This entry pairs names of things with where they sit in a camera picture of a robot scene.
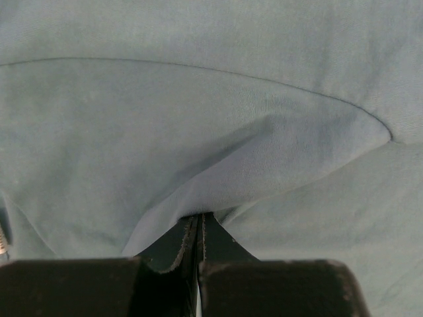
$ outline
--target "gray fabric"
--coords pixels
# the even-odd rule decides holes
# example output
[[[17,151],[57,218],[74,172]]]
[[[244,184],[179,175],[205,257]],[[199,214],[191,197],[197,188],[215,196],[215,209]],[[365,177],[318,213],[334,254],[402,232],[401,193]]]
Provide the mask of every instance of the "gray fabric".
[[[226,209],[260,257],[346,260],[376,316],[421,316],[422,34],[421,0],[0,0],[12,258]]]

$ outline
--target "garment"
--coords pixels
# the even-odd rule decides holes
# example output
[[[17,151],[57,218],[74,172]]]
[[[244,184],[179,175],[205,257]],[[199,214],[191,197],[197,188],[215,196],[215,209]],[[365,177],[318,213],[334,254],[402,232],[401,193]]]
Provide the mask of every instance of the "garment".
[[[419,0],[0,0],[11,258],[132,256],[211,210],[421,316],[422,33]]]

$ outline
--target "fabric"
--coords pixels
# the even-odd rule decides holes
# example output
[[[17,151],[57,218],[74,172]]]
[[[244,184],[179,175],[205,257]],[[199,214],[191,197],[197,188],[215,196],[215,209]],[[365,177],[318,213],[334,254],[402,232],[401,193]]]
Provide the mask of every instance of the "fabric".
[[[132,256],[218,212],[421,316],[420,0],[0,0],[12,259]]]

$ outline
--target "cloth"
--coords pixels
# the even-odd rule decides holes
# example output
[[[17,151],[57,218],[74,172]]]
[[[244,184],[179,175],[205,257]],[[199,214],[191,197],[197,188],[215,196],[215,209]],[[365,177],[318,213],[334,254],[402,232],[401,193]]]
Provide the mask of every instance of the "cloth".
[[[419,0],[0,0],[11,258],[132,256],[211,210],[421,316],[422,34]]]

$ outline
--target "curved seam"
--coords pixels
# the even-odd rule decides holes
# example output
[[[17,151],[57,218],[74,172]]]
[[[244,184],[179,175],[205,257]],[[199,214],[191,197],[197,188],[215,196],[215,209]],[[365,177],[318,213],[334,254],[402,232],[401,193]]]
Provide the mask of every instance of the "curved seam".
[[[347,100],[343,100],[339,97],[335,97],[335,96],[329,96],[327,94],[323,94],[321,92],[315,92],[303,87],[297,87],[294,85],[290,85],[290,84],[286,84],[286,83],[281,83],[279,81],[275,81],[273,79],[265,79],[262,77],[257,77],[257,76],[253,76],[253,75],[246,75],[246,74],[242,74],[242,73],[237,73],[234,71],[226,71],[226,70],[222,70],[222,69],[217,69],[217,68],[211,68],[211,67],[204,67],[204,66],[196,66],[196,65],[188,65],[188,64],[182,64],[182,63],[173,63],[173,62],[166,62],[166,61],[151,61],[151,60],[147,60],[147,59],[126,59],[126,58],[111,58],[111,57],[51,57],[51,58],[44,58],[44,59],[33,59],[30,61],[16,61],[16,62],[12,62],[12,63],[6,63],[6,64],[0,64],[0,67],[3,66],[13,66],[13,65],[20,65],[20,64],[26,64],[26,63],[36,63],[36,62],[43,62],[43,61],[54,61],[54,60],[64,60],[64,59],[82,59],[82,60],[106,60],[106,61],[139,61],[139,62],[143,62],[143,63],[157,63],[157,64],[163,64],[163,65],[176,65],[176,66],[185,66],[185,67],[193,67],[193,68],[198,68],[198,69],[205,69],[208,71],[219,71],[222,73],[227,73],[227,74],[232,74],[232,75],[238,75],[238,76],[242,76],[242,77],[248,77],[248,78],[252,78],[252,79],[260,79],[262,81],[268,81],[270,83],[276,83],[279,85],[284,85],[286,87],[290,87],[290,88],[296,88],[305,92],[309,92],[311,94],[316,94],[318,96],[322,96],[322,97],[326,97],[326,98],[330,98],[333,100],[337,100],[340,102],[344,102],[346,104],[349,104],[357,109],[360,109],[362,111],[364,111],[367,115],[371,116],[373,119],[377,120],[380,124],[382,124],[385,129],[388,131],[389,133],[389,139],[390,141],[393,140],[393,133],[391,131],[391,129],[389,129],[389,127],[387,126],[387,124],[385,122],[383,122],[381,119],[379,119],[377,116],[375,116],[374,114],[372,114],[371,112],[367,111],[366,109],[353,104],[352,102],[349,102]]]
[[[59,254],[56,253],[48,244],[47,242],[44,240],[44,238],[41,236],[41,234],[38,232],[38,230],[35,228],[35,226],[31,223],[31,221],[29,220],[28,216],[26,215],[26,213],[23,211],[23,209],[16,204],[10,197],[9,195],[7,195],[4,191],[1,191],[1,193],[3,194],[3,197],[6,198],[8,201],[10,201],[19,211],[20,213],[22,213],[22,215],[24,216],[24,218],[26,219],[26,221],[28,221],[29,225],[32,227],[32,229],[34,230],[34,232],[38,235],[38,237],[40,238],[40,240],[44,243],[44,246],[49,249],[53,255],[59,257]]]

